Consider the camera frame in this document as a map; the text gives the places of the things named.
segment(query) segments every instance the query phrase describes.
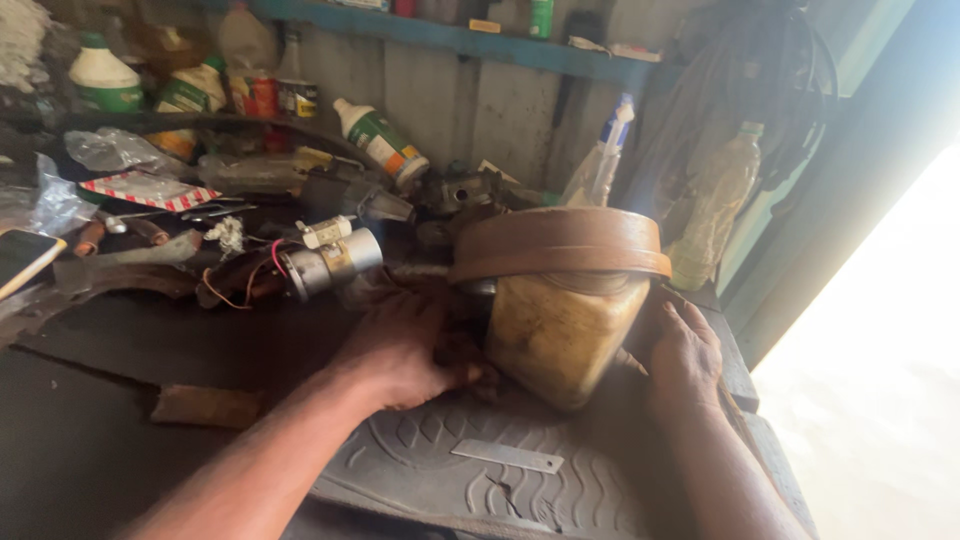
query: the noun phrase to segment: left hand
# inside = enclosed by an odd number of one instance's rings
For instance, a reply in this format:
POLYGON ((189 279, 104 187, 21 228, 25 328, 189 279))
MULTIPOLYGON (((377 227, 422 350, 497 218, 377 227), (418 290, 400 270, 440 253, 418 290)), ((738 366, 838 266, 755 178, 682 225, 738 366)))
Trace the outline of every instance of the left hand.
POLYGON ((361 384, 378 409, 413 408, 474 382, 480 366, 433 360, 445 313, 442 302, 400 293, 367 313, 330 367, 361 384))

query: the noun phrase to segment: workbench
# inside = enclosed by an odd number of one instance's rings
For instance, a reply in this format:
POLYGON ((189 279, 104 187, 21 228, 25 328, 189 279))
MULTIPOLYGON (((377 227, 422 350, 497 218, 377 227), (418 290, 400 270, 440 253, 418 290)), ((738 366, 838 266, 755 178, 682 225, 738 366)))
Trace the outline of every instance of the workbench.
MULTIPOLYGON (((755 415, 756 391, 715 296, 702 291, 688 299, 721 337, 725 382, 744 409, 778 489, 815 533, 776 436, 755 415)), ((151 425, 147 415, 158 385, 262 390, 267 402, 275 403, 332 356, 357 319, 332 295, 303 306, 211 312, 191 298, 171 301, 125 291, 94 298, 55 317, 37 334, 22 336, 0 354, 0 493, 6 497, 0 503, 0 536, 112 535, 235 436, 227 430, 151 425)), ((450 400, 441 405, 449 406, 450 400)), ((642 414, 635 417, 646 422, 642 414)), ((652 475, 651 485, 664 501, 678 501, 682 487, 670 467, 659 465, 668 456, 657 441, 649 446, 642 454, 649 461, 640 459, 636 466, 666 471, 652 475)), ((335 460, 355 459, 341 454, 335 460)), ((328 469, 337 466, 332 463, 328 469)), ((404 516, 369 509, 381 515, 308 501, 284 538, 426 538, 431 529, 411 521, 412 516, 398 520, 404 516)), ((574 504, 574 520, 577 511, 574 504)), ((669 537, 692 537, 688 509, 653 507, 646 513, 648 521, 651 514, 665 516, 645 525, 652 537, 666 537, 667 531, 677 531, 669 537)))

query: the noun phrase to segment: wooden shelf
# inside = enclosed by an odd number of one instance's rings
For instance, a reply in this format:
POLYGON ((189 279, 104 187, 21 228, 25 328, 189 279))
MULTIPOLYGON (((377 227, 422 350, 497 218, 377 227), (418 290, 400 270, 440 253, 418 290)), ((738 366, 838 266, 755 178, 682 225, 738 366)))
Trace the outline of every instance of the wooden shelf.
MULTIPOLYGON (((227 0, 195 1, 220 11, 228 6, 227 0)), ((320 0, 251 0, 249 4, 254 13, 264 18, 307 21, 329 32, 445 49, 469 57, 615 83, 627 90, 643 88, 655 65, 648 61, 611 58, 604 53, 576 47, 474 32, 320 0)))

